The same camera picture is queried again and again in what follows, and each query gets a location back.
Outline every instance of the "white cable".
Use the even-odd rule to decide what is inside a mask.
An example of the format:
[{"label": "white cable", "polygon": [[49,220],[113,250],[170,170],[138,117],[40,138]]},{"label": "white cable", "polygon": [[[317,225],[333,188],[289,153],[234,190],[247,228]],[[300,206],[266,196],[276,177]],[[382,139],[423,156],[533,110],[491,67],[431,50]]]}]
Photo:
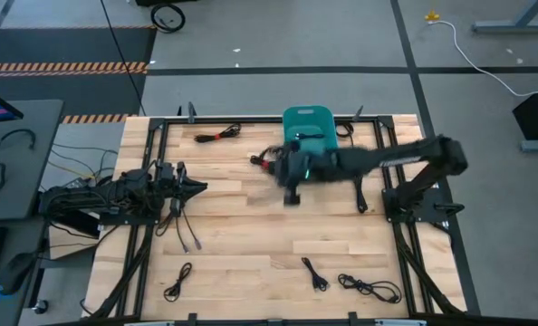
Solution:
[{"label": "white cable", "polygon": [[505,86],[505,88],[507,90],[509,90],[514,96],[519,96],[519,97],[523,97],[523,96],[531,96],[533,94],[538,94],[538,91],[531,91],[531,92],[528,92],[526,94],[521,94],[521,93],[517,93],[516,91],[513,91],[513,89],[507,85],[506,83],[504,83],[504,81],[502,81],[500,78],[496,77],[495,75],[493,75],[492,73],[490,72],[486,72],[478,67],[475,66],[474,63],[472,63],[470,61],[470,59],[468,59],[468,57],[466,56],[466,54],[462,51],[462,49],[460,49],[460,46],[458,46],[458,41],[456,40],[456,28],[454,27],[453,24],[449,23],[449,22],[446,22],[446,21],[436,21],[436,22],[428,22],[428,24],[447,24],[448,26],[452,27],[452,31],[454,31],[454,46],[456,47],[456,49],[460,52],[460,54],[462,54],[462,56],[465,58],[466,62],[468,62],[471,66],[473,66],[473,68],[475,68],[476,70],[478,70],[479,72],[482,72],[482,73],[485,73],[491,77],[493,77],[494,79],[496,79],[498,82],[500,82],[501,84],[503,84],[503,86]]}]

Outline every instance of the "computer mouse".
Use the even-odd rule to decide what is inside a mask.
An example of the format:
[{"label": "computer mouse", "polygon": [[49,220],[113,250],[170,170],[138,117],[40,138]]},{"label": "computer mouse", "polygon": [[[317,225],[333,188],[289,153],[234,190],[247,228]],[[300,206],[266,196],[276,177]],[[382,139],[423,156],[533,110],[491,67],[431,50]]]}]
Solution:
[{"label": "computer mouse", "polygon": [[25,276],[34,267],[37,254],[21,253],[17,254],[7,263],[0,274],[0,293],[10,295],[16,293],[24,282]]}]

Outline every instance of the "wooden table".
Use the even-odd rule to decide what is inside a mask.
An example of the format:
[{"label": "wooden table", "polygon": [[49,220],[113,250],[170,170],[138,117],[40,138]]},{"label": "wooden table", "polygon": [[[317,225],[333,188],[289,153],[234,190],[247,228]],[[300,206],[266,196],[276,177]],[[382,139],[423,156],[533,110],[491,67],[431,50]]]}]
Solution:
[{"label": "wooden table", "polygon": [[[393,119],[400,143],[421,138],[415,115]],[[127,119],[115,175],[141,166],[148,124],[148,118]],[[364,215],[357,212],[351,182],[301,186],[301,205],[283,207],[283,190],[248,159],[267,146],[280,144],[282,125],[244,124],[238,138],[205,144],[193,140],[197,134],[215,134],[225,127],[170,126],[166,161],[184,161],[191,178],[208,183],[208,190],[191,199],[186,208],[203,248],[195,248],[182,219],[179,229],[189,254],[183,253],[174,224],[162,237],[153,237],[142,320],[186,320],[191,312],[200,320],[346,319],[348,312],[357,312],[359,318],[408,316],[404,300],[380,302],[355,290],[343,290],[337,281],[338,274],[347,273],[368,283],[389,280],[403,289],[394,236],[381,202],[380,170],[363,180],[370,207]],[[376,147],[371,123],[354,127],[356,145]],[[157,135],[154,156],[158,139]],[[349,139],[339,142],[350,145]],[[405,166],[407,178],[423,166]],[[128,226],[120,227],[97,251],[85,301],[91,310],[98,308],[121,276],[129,231]],[[448,299],[464,310],[448,236],[423,223],[418,223],[418,234],[428,273]],[[313,290],[303,256],[330,282],[327,292]],[[163,291],[176,281],[186,262],[194,267],[183,282],[181,297],[166,302]],[[423,311],[418,280],[411,274],[418,310]],[[132,311],[136,281],[130,284],[127,313]]]}]

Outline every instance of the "gray floor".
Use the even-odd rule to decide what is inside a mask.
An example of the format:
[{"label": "gray floor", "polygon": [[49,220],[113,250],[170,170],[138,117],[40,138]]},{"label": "gray floor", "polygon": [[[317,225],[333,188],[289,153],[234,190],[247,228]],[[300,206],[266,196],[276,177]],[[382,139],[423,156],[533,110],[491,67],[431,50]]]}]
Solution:
[{"label": "gray floor", "polygon": [[[105,1],[115,25],[149,24],[147,9],[125,0]],[[432,6],[456,25],[460,45],[477,64],[538,66],[538,35],[470,33],[474,20],[510,19],[528,3],[399,1],[417,65],[435,67],[466,63],[454,49],[452,31],[424,21]],[[180,6],[187,26],[178,34],[158,35],[151,69],[405,66],[389,1],[201,0]],[[15,0],[3,27],[105,25],[99,10],[96,0]],[[501,77],[517,91],[538,90],[538,74]],[[518,150],[522,135],[511,114],[524,99],[484,75],[420,79],[436,132],[459,139],[470,162],[468,171],[452,177],[450,184],[454,199],[466,206],[459,219],[482,313],[538,319],[538,154]],[[360,105],[364,113],[418,113],[409,77],[400,74],[147,78],[143,102],[149,115],[174,114],[188,101],[201,115],[279,113],[299,104],[321,104],[337,113],[354,112]],[[61,126],[56,141],[115,149],[121,129],[121,124]],[[100,153],[93,151],[63,153],[93,168],[100,162]],[[53,162],[69,164],[58,158]],[[73,177],[49,167],[43,185]],[[42,297],[51,300],[52,308],[42,316],[24,316],[22,325],[70,321],[80,314],[89,259],[80,259],[79,266],[46,275]],[[61,286],[62,293],[52,291],[51,284]]]}]

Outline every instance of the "desk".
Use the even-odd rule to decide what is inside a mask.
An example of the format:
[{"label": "desk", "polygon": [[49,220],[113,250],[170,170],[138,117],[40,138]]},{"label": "desk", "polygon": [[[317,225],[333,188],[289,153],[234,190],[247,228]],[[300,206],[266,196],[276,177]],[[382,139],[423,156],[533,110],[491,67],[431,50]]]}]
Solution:
[{"label": "desk", "polygon": [[[400,143],[421,138],[415,115],[395,115],[393,120]],[[115,175],[141,166],[148,125],[148,118],[127,119]],[[203,248],[196,250],[183,220],[180,232],[191,249],[189,254],[183,253],[174,224],[162,237],[153,237],[142,320],[186,320],[191,312],[199,320],[346,319],[348,312],[357,312],[359,318],[408,316],[405,301],[379,302],[343,290],[337,282],[339,273],[347,273],[369,283],[389,280],[403,289],[392,227],[381,202],[380,170],[363,180],[370,207],[364,215],[357,212],[351,182],[300,186],[301,205],[283,207],[283,190],[248,160],[267,146],[280,144],[283,126],[244,123],[237,138],[206,144],[193,140],[197,134],[216,134],[226,125],[174,124],[168,129],[165,160],[184,161],[189,177],[208,183],[208,190],[192,198],[186,208]],[[376,148],[372,123],[355,123],[354,128],[356,145]],[[350,145],[349,139],[339,142]],[[412,178],[423,166],[405,166],[406,177]],[[120,227],[96,252],[85,302],[91,310],[100,306],[121,275],[129,231]],[[464,310],[448,236],[427,224],[418,224],[418,235],[428,273],[448,299]],[[330,282],[327,292],[313,290],[302,256],[309,257]],[[177,302],[166,302],[162,293],[176,281],[186,262],[193,264],[193,271],[183,283],[182,295]],[[413,273],[412,278],[421,311]],[[127,314],[132,313],[136,280],[130,284]]]},{"label": "desk", "polygon": [[[0,219],[5,219],[0,221],[0,227],[6,231],[0,254],[0,273],[16,254],[35,251],[42,242],[43,219],[28,216],[34,211],[37,188],[63,106],[62,101],[14,101],[11,104],[24,114],[24,118],[0,122],[0,138],[10,130],[29,128],[37,134],[37,141],[32,152],[28,149],[28,136],[13,135],[0,149],[0,161],[7,165],[7,182],[0,191]],[[1,326],[18,323],[25,297],[31,287],[30,283],[33,283],[33,274],[30,273],[22,288],[15,294],[5,297],[0,295]]]}]

